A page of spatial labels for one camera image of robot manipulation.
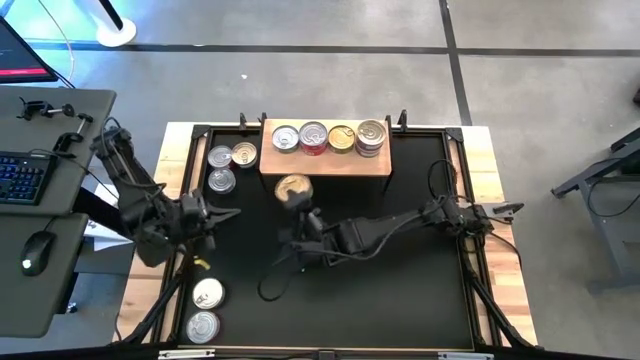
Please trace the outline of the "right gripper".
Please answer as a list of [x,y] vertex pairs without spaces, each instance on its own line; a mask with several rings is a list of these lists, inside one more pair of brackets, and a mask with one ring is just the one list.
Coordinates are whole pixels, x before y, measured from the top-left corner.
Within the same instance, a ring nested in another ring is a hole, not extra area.
[[312,196],[295,197],[293,192],[286,192],[279,200],[291,218],[291,227],[284,232],[284,252],[298,268],[321,261],[323,254],[317,250],[325,249],[325,223],[319,217],[321,210],[313,205]]

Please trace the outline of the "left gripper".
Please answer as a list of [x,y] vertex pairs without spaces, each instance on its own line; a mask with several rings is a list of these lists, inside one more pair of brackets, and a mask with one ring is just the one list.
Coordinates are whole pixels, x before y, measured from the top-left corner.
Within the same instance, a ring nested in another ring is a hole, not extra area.
[[[198,240],[204,242],[205,252],[216,249],[214,233],[216,227],[241,213],[238,208],[220,208],[208,203],[201,192],[183,194],[177,201],[177,218],[170,223],[169,242],[172,245],[184,245]],[[205,271],[211,265],[197,255],[193,263]]]

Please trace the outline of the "green tin can gold lid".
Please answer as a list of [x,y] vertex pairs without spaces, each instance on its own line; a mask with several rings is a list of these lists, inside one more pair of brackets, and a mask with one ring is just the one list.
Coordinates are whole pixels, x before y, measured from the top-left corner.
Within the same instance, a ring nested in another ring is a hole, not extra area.
[[311,198],[313,196],[313,186],[308,176],[290,174],[276,183],[274,194],[283,203],[292,201],[295,196]]
[[355,144],[355,132],[346,125],[337,125],[329,130],[328,144],[338,154],[350,152]]
[[257,160],[257,156],[257,148],[250,142],[240,142],[232,148],[231,158],[240,168],[252,167]]

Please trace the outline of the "green tin can silver lid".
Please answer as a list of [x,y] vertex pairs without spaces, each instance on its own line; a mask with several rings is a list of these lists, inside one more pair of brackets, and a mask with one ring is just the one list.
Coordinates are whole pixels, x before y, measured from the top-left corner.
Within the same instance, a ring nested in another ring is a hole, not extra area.
[[281,125],[272,133],[272,144],[280,153],[292,153],[298,149],[299,132],[291,125]]

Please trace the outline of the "wooden shelf with black legs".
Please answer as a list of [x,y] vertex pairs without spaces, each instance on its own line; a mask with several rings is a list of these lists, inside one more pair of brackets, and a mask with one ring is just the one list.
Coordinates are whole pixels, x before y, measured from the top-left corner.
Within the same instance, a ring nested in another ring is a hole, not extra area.
[[267,118],[262,122],[262,140],[258,168],[263,175],[300,173],[308,176],[347,176],[388,178],[392,174],[389,123],[379,120],[387,138],[375,157],[366,158],[355,150],[338,154],[329,149],[320,155],[306,155],[300,148],[292,153],[279,152],[272,143],[277,127],[290,125],[298,130],[311,119]]

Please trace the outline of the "white paper sheet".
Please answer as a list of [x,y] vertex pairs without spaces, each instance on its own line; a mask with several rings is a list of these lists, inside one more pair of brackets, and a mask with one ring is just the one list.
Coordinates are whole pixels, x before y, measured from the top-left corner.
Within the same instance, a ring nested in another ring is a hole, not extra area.
[[[118,191],[112,184],[99,185],[94,194],[109,205],[118,207]],[[86,225],[84,236],[91,238],[94,243],[94,250],[101,251],[110,247],[130,245],[132,241],[119,235],[115,231],[90,220]]]

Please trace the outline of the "black table mat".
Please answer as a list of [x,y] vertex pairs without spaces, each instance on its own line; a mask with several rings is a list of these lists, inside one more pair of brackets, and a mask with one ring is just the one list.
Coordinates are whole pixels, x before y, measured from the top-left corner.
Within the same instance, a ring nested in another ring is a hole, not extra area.
[[[346,218],[378,218],[415,210],[431,200],[430,165],[446,158],[442,134],[394,134],[394,176],[386,193],[383,178],[313,177],[313,203],[328,223]],[[213,205],[239,208],[241,214],[216,229],[216,249],[197,250],[211,268],[194,269],[186,280],[178,341],[191,342],[186,325],[198,309],[193,287],[213,277],[225,287],[223,304],[214,310],[221,331],[210,342],[235,347],[314,348],[456,348],[472,347],[466,294],[455,238],[435,229],[394,235],[369,261],[347,261],[336,267],[306,268],[291,280],[277,301],[264,302],[258,281],[279,255],[281,231],[290,217],[273,189],[280,177],[255,169],[234,169],[236,186],[214,193],[206,177],[204,196]]]

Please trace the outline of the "black computer mouse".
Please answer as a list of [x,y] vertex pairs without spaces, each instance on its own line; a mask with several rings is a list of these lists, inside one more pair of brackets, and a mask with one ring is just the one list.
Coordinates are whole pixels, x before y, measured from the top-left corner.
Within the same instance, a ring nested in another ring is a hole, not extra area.
[[56,238],[53,232],[41,230],[27,239],[20,257],[21,270],[25,276],[38,276],[46,269]]

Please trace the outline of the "black desk clamp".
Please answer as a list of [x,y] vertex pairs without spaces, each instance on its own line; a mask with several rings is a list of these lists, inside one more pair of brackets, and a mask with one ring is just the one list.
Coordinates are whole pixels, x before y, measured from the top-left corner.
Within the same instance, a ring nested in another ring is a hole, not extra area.
[[25,101],[20,98],[22,102],[22,110],[17,116],[18,119],[31,121],[33,116],[39,114],[41,116],[52,118],[54,115],[62,114],[67,117],[75,116],[75,109],[71,104],[64,104],[59,108],[54,108],[47,101]]
[[91,124],[94,119],[92,116],[86,113],[79,113],[77,118],[80,120],[80,125],[75,132],[65,132],[60,135],[53,147],[53,152],[58,156],[67,156],[68,149],[73,143],[81,143],[84,140],[84,136],[82,135],[82,131],[86,125]]

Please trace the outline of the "black computer keyboard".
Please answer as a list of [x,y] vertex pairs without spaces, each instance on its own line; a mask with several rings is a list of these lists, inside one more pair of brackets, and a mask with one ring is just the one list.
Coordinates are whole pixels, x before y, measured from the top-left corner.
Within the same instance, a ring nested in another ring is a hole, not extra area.
[[56,161],[48,154],[0,151],[0,204],[37,206]]

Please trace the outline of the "white round stand base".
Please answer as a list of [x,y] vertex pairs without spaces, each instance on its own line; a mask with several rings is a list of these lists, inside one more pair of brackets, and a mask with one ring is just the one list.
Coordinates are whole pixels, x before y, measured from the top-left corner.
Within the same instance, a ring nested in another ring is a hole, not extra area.
[[115,48],[130,43],[136,37],[136,33],[135,23],[124,18],[121,30],[110,30],[106,26],[99,26],[96,31],[96,39],[103,46]]

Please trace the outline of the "computer monitor with red bar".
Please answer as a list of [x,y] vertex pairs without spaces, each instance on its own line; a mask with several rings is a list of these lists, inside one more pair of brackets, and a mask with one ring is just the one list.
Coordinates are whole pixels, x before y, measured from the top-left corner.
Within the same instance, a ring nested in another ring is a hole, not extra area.
[[57,80],[54,70],[0,17],[0,84]]

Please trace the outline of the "dark grey metal stand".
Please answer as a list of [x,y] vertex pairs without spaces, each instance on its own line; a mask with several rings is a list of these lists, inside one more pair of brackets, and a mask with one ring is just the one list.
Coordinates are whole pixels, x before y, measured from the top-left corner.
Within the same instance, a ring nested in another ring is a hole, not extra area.
[[640,127],[610,146],[609,156],[553,188],[556,198],[577,191],[590,220],[603,241],[612,276],[594,281],[592,294],[640,287],[640,259],[630,247],[640,247]]

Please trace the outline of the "silver metal bracket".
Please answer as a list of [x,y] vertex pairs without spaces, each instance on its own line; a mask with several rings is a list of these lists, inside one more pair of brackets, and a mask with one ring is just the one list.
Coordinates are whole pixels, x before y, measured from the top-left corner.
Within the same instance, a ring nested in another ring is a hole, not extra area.
[[162,350],[158,354],[158,360],[195,360],[214,358],[215,350],[207,349],[175,349]]
[[437,360],[495,360],[490,353],[478,352],[438,352]]

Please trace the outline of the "black metal table frame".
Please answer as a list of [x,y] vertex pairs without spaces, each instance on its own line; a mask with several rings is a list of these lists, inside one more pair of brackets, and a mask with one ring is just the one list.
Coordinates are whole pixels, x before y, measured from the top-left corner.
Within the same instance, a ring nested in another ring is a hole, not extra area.
[[[155,179],[168,185],[168,194],[178,193],[178,185],[196,187],[195,177],[204,169],[205,145],[213,137],[205,132],[236,129],[233,122],[170,122],[166,126]],[[504,194],[497,169],[489,129],[484,126],[410,125],[408,131],[441,130],[457,171],[469,171],[470,180],[456,177],[456,190],[479,202],[501,202]],[[524,285],[521,260],[516,253],[512,228],[496,222],[486,238],[484,250],[472,261],[474,269],[491,289],[494,300],[519,334],[537,343],[534,324]],[[129,271],[122,304],[115,320],[114,339],[130,335],[150,310],[162,289],[163,276],[174,272],[174,264],[146,268],[135,256]]]

